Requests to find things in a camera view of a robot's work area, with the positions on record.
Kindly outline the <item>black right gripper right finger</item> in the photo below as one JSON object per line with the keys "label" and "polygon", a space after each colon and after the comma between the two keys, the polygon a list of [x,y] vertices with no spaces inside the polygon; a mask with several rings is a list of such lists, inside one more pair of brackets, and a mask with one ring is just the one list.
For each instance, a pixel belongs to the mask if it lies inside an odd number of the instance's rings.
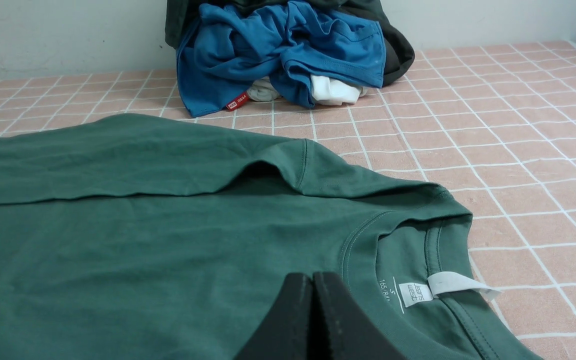
{"label": "black right gripper right finger", "polygon": [[355,301],[341,276],[313,274],[314,360],[404,360]]}

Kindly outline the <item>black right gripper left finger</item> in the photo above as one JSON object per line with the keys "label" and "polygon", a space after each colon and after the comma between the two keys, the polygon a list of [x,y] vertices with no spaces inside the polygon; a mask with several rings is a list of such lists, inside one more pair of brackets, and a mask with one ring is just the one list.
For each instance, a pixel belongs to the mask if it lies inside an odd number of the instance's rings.
{"label": "black right gripper left finger", "polygon": [[235,356],[236,360],[306,360],[313,294],[309,276],[289,273],[263,321]]}

